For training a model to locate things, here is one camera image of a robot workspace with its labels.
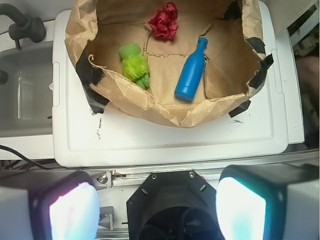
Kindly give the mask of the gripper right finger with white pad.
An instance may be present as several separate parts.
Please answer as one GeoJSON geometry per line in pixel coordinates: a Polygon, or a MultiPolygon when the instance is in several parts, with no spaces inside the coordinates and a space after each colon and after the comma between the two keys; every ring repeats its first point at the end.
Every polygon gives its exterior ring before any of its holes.
{"type": "Polygon", "coordinates": [[[228,165],[215,204],[227,240],[318,240],[320,168],[310,163],[228,165]]]}

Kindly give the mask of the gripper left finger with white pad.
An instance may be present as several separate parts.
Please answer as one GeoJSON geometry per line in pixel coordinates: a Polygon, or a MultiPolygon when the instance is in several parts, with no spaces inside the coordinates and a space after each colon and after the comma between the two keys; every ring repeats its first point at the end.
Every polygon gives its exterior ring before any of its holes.
{"type": "Polygon", "coordinates": [[[93,240],[100,200],[83,170],[0,173],[2,240],[93,240]]]}

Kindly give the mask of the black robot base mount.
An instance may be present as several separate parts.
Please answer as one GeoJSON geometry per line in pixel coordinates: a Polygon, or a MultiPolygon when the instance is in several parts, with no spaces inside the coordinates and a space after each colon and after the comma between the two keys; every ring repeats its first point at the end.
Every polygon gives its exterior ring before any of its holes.
{"type": "Polygon", "coordinates": [[[217,191],[196,172],[151,173],[126,202],[131,240],[223,240],[217,191]]]}

